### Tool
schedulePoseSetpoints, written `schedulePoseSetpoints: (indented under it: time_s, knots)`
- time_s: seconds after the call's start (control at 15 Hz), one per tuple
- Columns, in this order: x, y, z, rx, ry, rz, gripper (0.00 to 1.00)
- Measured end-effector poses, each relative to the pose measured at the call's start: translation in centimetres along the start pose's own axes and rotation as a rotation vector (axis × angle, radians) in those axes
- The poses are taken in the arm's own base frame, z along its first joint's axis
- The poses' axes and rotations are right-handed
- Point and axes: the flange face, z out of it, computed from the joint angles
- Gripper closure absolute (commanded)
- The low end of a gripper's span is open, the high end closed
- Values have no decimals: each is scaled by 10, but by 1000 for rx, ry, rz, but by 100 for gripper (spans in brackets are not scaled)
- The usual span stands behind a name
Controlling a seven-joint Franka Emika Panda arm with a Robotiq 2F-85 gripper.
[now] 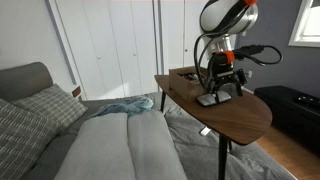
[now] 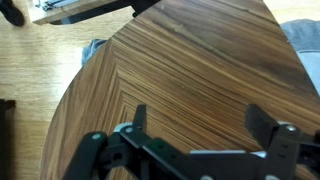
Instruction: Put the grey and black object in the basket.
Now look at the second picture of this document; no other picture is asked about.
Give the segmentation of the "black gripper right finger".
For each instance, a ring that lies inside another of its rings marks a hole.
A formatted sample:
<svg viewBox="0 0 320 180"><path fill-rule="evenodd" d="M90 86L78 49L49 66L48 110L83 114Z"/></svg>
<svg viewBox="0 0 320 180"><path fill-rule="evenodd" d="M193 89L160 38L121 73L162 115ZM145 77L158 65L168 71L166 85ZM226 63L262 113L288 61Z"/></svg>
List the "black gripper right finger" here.
<svg viewBox="0 0 320 180"><path fill-rule="evenodd" d="M296 157L300 132L294 125L280 122L256 104L245 111L244 126L265 152L266 157Z"/></svg>

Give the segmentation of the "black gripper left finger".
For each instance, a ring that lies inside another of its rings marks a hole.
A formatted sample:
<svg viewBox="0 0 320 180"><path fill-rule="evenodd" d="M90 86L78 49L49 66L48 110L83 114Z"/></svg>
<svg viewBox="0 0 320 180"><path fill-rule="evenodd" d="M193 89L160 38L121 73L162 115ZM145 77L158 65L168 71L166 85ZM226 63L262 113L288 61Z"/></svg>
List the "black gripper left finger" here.
<svg viewBox="0 0 320 180"><path fill-rule="evenodd" d="M147 109L145 104L136 107L133 120L117 125L114 129L118 141L145 141L147 126Z"/></svg>

